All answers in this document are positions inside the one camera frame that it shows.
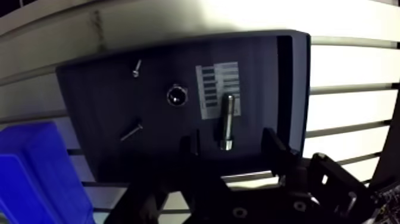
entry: hole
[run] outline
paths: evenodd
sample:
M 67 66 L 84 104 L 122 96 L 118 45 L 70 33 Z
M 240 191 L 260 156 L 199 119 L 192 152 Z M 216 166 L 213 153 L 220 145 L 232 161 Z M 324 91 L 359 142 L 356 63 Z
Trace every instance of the hole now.
M 236 217 L 238 219 L 244 219 L 247 216 L 247 210 L 241 207 L 234 208 L 232 213 L 233 217 Z
M 322 184 L 325 185 L 326 182 L 328 182 L 328 176 L 324 175 L 324 176 L 322 177 Z
M 188 92 L 186 89 L 174 85 L 167 93 L 167 101 L 169 104 L 175 107 L 182 106 L 188 100 Z
M 295 210 L 301 211 L 301 212 L 305 212 L 305 209 L 307 208 L 306 204 L 302 201 L 296 201 L 293 204 L 293 207 L 295 208 Z

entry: slatwall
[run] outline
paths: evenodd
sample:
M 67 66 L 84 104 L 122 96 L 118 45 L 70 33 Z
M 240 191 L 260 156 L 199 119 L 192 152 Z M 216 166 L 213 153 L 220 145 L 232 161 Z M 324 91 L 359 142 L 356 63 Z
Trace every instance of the slatwall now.
M 65 110 L 55 68 L 79 57 L 188 36 L 266 29 L 310 33 L 304 157 L 326 153 L 369 183 L 388 134 L 400 78 L 397 0 L 82 2 L 38 0 L 25 13 L 17 10 L 0 18 L 0 24 L 7 24 L 0 26 L 0 129 L 54 121 L 95 207 L 97 223 L 103 223 L 126 185 L 95 182 Z M 277 183 L 270 172 L 224 180 L 234 189 Z M 182 223 L 188 216 L 188 206 L 175 192 L 159 221 Z

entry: bolt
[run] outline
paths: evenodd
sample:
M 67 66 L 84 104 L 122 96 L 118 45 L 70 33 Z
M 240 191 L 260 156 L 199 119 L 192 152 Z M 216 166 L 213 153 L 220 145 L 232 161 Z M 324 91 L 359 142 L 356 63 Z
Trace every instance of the bolt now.
M 123 142 L 125 141 L 127 138 L 131 137 L 134 133 L 138 132 L 139 130 L 143 129 L 143 126 L 141 124 L 137 124 L 136 127 L 131 130 L 128 134 L 124 135 L 120 141 Z
M 132 71 L 133 77 L 137 78 L 139 77 L 139 69 L 140 69 L 140 65 L 142 64 L 142 60 L 137 61 L 136 67 L 135 69 Z

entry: white label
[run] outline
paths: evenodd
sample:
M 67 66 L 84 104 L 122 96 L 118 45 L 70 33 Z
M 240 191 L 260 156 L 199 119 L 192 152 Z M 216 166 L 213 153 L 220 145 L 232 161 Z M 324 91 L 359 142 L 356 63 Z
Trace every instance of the white label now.
M 216 119 L 221 116 L 224 94 L 235 96 L 235 116 L 240 116 L 240 84 L 238 62 L 218 63 L 213 66 L 196 66 L 201 118 Z

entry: blue plastic bin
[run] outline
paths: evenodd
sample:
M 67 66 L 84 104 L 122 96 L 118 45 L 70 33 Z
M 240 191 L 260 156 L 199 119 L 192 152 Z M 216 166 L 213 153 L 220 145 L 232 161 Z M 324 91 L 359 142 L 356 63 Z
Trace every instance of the blue plastic bin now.
M 94 223 L 93 207 L 53 123 L 0 132 L 0 209 L 15 224 Z

